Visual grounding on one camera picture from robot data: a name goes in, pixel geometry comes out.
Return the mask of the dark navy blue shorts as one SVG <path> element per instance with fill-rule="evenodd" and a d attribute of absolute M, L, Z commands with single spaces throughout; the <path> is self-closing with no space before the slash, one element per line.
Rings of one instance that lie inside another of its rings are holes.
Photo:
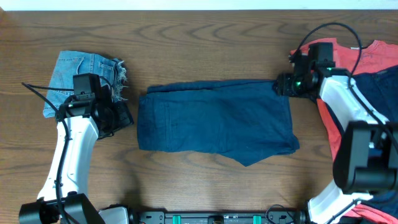
<path fill-rule="evenodd" d="M 220 154 L 244 166 L 292 154 L 300 144 L 289 99 L 273 85 L 225 80 L 150 86 L 139 98 L 139 148 Z"/>

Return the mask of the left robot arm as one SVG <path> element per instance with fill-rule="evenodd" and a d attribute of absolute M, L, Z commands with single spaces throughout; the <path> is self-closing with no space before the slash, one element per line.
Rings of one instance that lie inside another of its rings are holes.
<path fill-rule="evenodd" d="M 128 107 L 114 101 L 111 85 L 92 73 L 73 77 L 73 94 L 59 107 L 57 146 L 37 200 L 21 206 L 20 223 L 132 223 L 125 205 L 97 210 L 88 199 L 90 161 L 96 141 L 133 124 Z"/>

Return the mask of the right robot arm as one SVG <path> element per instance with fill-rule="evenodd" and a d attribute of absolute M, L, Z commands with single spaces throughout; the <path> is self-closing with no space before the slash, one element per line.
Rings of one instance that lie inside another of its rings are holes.
<path fill-rule="evenodd" d="M 279 95 L 314 97 L 334 161 L 333 180 L 295 214 L 295 223 L 338 223 L 342 217 L 397 222 L 397 46 L 376 40 L 346 48 L 336 39 L 299 45 L 281 75 Z"/>

